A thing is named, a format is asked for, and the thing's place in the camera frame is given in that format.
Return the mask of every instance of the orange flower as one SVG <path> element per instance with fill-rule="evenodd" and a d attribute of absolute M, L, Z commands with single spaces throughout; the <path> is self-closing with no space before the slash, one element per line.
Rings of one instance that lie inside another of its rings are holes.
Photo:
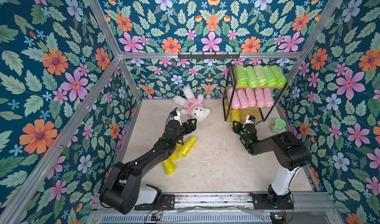
<path fill-rule="evenodd" d="M 316 183 L 319 184 L 319 182 L 320 182 L 318 179 L 319 174 L 314 170 L 313 167 L 310 167 L 310 170 L 311 170 L 311 173 L 313 173 L 313 175 L 314 175 L 314 179 L 315 179 Z"/>
<path fill-rule="evenodd" d="M 204 89 L 206 94 L 211 94 L 212 90 L 213 90 L 213 88 L 211 86 L 207 86 L 206 89 Z"/>
<path fill-rule="evenodd" d="M 144 88 L 144 92 L 147 93 L 147 94 L 154 94 L 154 89 L 150 86 L 146 86 Z"/>
<path fill-rule="evenodd" d="M 326 52 L 326 49 L 320 48 L 313 54 L 313 58 L 311 59 L 311 67 L 313 69 L 319 70 L 321 69 L 321 67 L 324 67 L 324 65 L 326 64 L 325 60 L 327 60 Z"/>
<path fill-rule="evenodd" d="M 306 123 L 302 123 L 302 125 L 299 127 L 299 131 L 302 135 L 307 136 L 309 134 L 310 128 Z"/>
<path fill-rule="evenodd" d="M 28 123 L 22 131 L 26 134 L 20 136 L 20 145 L 28 144 L 24 150 L 32 154 L 37 149 L 37 154 L 46 152 L 46 146 L 50 147 L 53 144 L 53 137 L 57 137 L 57 130 L 53 129 L 54 124 L 45 120 L 36 119 L 34 126 Z"/>
<path fill-rule="evenodd" d="M 380 49 L 375 48 L 375 50 L 372 51 L 372 49 L 366 51 L 366 54 L 361 56 L 360 60 L 361 63 L 359 63 L 359 67 L 363 68 L 363 71 L 370 71 L 373 72 L 376 70 L 377 66 L 380 66 L 380 55 L 379 55 Z"/>
<path fill-rule="evenodd" d="M 201 21 L 202 21 L 202 16 L 198 15 L 198 16 L 195 18 L 195 21 L 196 21 L 196 22 L 201 22 Z"/>
<path fill-rule="evenodd" d="M 113 6 L 116 5 L 116 0 L 108 0 L 108 2 Z"/>
<path fill-rule="evenodd" d="M 119 132 L 120 132 L 120 126 L 117 123 L 115 123 L 112 126 L 112 129 L 111 129 L 111 137 L 112 137 L 112 139 L 116 139 L 117 136 L 119 136 Z"/>
<path fill-rule="evenodd" d="M 251 37 L 251 39 L 246 39 L 244 43 L 241 45 L 241 48 L 243 49 L 243 53 L 253 53 L 257 52 L 257 50 L 261 47 L 261 44 L 259 44 L 261 41 L 260 39 L 256 39 L 256 37 Z"/>
<path fill-rule="evenodd" d="M 306 24 L 310 21 L 309 19 L 309 14 L 305 15 L 305 14 L 302 14 L 300 15 L 299 17 L 297 17 L 292 26 L 293 26 L 293 30 L 294 31 L 300 31 L 301 29 L 303 29 L 304 27 L 306 27 Z"/>
<path fill-rule="evenodd" d="M 116 23 L 118 24 L 117 26 L 124 30 L 125 32 L 131 31 L 133 28 L 133 24 L 131 23 L 131 20 L 125 15 L 117 15 L 116 17 Z"/>
<path fill-rule="evenodd" d="M 358 217 L 356 214 L 349 213 L 347 215 L 347 222 L 349 224 L 364 224 L 363 220 Z"/>
<path fill-rule="evenodd" d="M 95 59 L 98 60 L 98 66 L 105 70 L 109 65 L 108 53 L 103 48 L 96 50 Z"/>
<path fill-rule="evenodd" d="M 44 53 L 42 57 L 45 59 L 45 61 L 42 61 L 44 67 L 47 67 L 47 71 L 51 74 L 60 75 L 66 71 L 65 68 L 69 67 L 66 56 L 62 55 L 59 50 L 49 49 L 49 54 Z"/>
<path fill-rule="evenodd" d="M 225 15 L 223 18 L 224 22 L 230 22 L 231 21 L 231 16 Z"/>
<path fill-rule="evenodd" d="M 206 20 L 206 27 L 210 31 L 214 31 L 218 28 L 219 20 L 217 19 L 216 15 L 209 16 L 208 20 Z"/>
<path fill-rule="evenodd" d="M 165 50 L 165 53 L 179 53 L 181 45 L 179 44 L 179 41 L 177 39 L 168 37 L 168 39 L 164 39 L 162 43 L 162 49 Z"/>

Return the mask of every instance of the white teddy bear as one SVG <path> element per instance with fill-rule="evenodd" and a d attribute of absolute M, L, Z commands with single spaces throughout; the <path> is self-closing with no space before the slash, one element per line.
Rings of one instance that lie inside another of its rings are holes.
<path fill-rule="evenodd" d="M 173 98 L 174 103 L 183 107 L 183 109 L 179 110 L 181 114 L 187 114 L 191 118 L 196 118 L 197 122 L 205 120 L 211 114 L 211 110 L 204 108 L 202 105 L 204 99 L 202 94 L 199 94 L 198 98 L 196 98 L 191 87 L 188 85 L 183 88 L 183 94 L 186 98 L 182 98 L 179 95 Z"/>

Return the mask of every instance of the beige floor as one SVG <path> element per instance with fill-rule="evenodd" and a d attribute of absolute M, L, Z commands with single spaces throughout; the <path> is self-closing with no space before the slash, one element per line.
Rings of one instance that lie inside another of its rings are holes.
<path fill-rule="evenodd" d="M 197 125 L 191 135 L 197 142 L 187 157 L 175 161 L 176 171 L 166 175 L 161 164 L 156 165 L 142 179 L 142 185 L 152 184 L 163 192 L 251 192 L 267 191 L 273 182 L 278 161 L 273 152 L 252 156 L 246 152 L 239 136 L 232 132 L 232 124 L 224 122 L 221 100 L 205 100 L 204 107 L 211 115 Z M 169 113 L 177 107 L 171 100 L 144 100 L 123 162 L 138 158 L 149 151 L 164 132 Z M 271 136 L 269 131 L 279 118 L 273 110 L 266 122 L 257 125 L 258 138 Z M 311 186 L 303 171 L 296 175 L 291 190 L 308 191 Z"/>

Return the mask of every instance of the plastic sheet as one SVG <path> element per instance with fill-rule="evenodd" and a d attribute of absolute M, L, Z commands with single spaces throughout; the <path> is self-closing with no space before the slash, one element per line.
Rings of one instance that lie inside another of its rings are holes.
<path fill-rule="evenodd" d="M 265 107 L 265 98 L 263 89 L 257 88 L 255 89 L 255 97 L 256 97 L 256 105 L 259 108 Z"/>
<path fill-rule="evenodd" d="M 254 68 L 252 66 L 248 66 L 245 69 L 245 72 L 248 75 L 248 85 L 251 88 L 255 88 L 259 85 L 259 81 L 257 80 L 256 73 L 254 71 Z"/>
<path fill-rule="evenodd" d="M 230 95 L 230 98 L 232 97 L 232 91 L 233 91 L 233 88 L 230 88 L 227 92 Z M 240 108 L 240 101 L 239 101 L 237 93 L 234 93 L 234 98 L 232 99 L 232 105 L 231 106 L 233 109 Z"/>
<path fill-rule="evenodd" d="M 285 85 L 286 78 L 285 78 L 284 73 L 282 72 L 282 70 L 277 65 L 271 66 L 271 70 L 272 70 L 274 76 L 277 79 L 277 85 L 278 86 Z"/>
<path fill-rule="evenodd" d="M 245 94 L 247 95 L 249 107 L 254 107 L 256 105 L 255 92 L 252 88 L 245 89 Z"/>
<path fill-rule="evenodd" d="M 172 174 L 176 170 L 176 166 L 170 158 L 164 160 L 161 164 L 167 175 Z"/>
<path fill-rule="evenodd" d="M 255 71 L 257 80 L 259 81 L 259 85 L 261 85 L 261 86 L 262 85 L 266 85 L 266 83 L 268 82 L 268 80 L 266 78 L 263 66 L 262 65 L 256 65 L 254 67 L 254 71 Z"/>
<path fill-rule="evenodd" d="M 277 85 L 277 79 L 274 76 L 271 68 L 268 65 L 265 65 L 265 66 L 263 66 L 263 69 L 264 69 L 266 78 L 268 80 L 267 85 L 268 86 L 275 86 L 275 85 Z"/>
<path fill-rule="evenodd" d="M 191 136 L 187 142 L 185 142 L 185 144 L 178 150 L 178 153 L 182 157 L 186 157 L 196 141 L 197 138 L 195 136 Z"/>
<path fill-rule="evenodd" d="M 265 106 L 272 107 L 274 105 L 272 89 L 264 88 Z"/>
<path fill-rule="evenodd" d="M 239 85 L 248 84 L 248 75 L 245 73 L 245 68 L 243 65 L 238 65 L 236 67 L 236 78 Z"/>

